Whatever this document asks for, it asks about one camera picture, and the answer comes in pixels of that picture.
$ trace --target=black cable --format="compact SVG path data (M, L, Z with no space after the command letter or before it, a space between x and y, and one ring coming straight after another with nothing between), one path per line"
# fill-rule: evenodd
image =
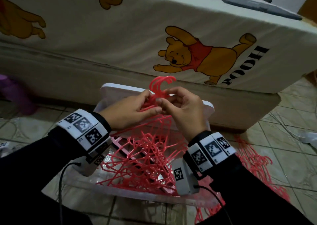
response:
M217 195L216 195L213 191L211 191L211 190L210 190L209 188L207 188L207 187L200 186L200 185L194 185L194 188L203 188L203 189L206 189L206 190L209 191L212 195L214 195L214 197L215 197L215 198L217 199L217 201L220 203L221 207L224 209L224 212L226 213L226 215L227 215L227 217L228 217L228 219L229 219L230 224L233 225L233 223L232 223L232 221L231 221L231 219L230 219L230 217L229 217L229 214L228 214L227 210L224 208L224 205L222 204L222 202L220 201L220 199L217 197Z
M63 214L62 214L62 206L61 206L61 182L63 180L63 175L64 175L64 172L66 170L66 168L70 165L76 165L76 166L80 166L81 163L68 163L63 171L61 172L61 177L60 177L60 181L59 181L59 185L58 185L58 202L60 204L60 219L61 219L61 225L63 225Z

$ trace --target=purple object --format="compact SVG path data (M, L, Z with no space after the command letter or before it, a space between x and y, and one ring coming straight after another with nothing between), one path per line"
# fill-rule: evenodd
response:
M6 75L0 74L0 91L6 99L15 103L23 115L32 115L37 107L30 101L25 91Z

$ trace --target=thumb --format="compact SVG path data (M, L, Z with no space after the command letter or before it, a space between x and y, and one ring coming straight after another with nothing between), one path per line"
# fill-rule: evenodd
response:
M171 115L176 108L172 103L169 102L169 100L165 98L160 98L157 101L157 104L164 110L168 115Z
M152 107L150 109L147 109L144 112L138 112L138 117L139 117L139 120L142 121L144 119L153 117L155 115L159 115L161 113L162 113L161 107Z

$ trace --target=red shirt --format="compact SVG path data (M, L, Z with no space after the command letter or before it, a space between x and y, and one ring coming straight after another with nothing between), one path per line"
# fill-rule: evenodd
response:
M183 71L188 70L188 69L193 69L194 71L197 71L197 68L199 65L203 62L203 60L209 55L209 53L212 50L212 46L205 46L201 41L196 38L197 42L195 44L186 46L188 47L188 50L191 53L191 62L186 65L181 67Z

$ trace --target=left hand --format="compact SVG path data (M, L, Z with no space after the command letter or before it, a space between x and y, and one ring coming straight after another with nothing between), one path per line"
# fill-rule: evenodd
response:
M131 127L144 119L159 115L162 113L161 107L153 107L146 111L140 112L144 102L151 96L149 90L141 92L138 96L130 96L114 103L113 105L100 111L109 123L113 131L124 130Z

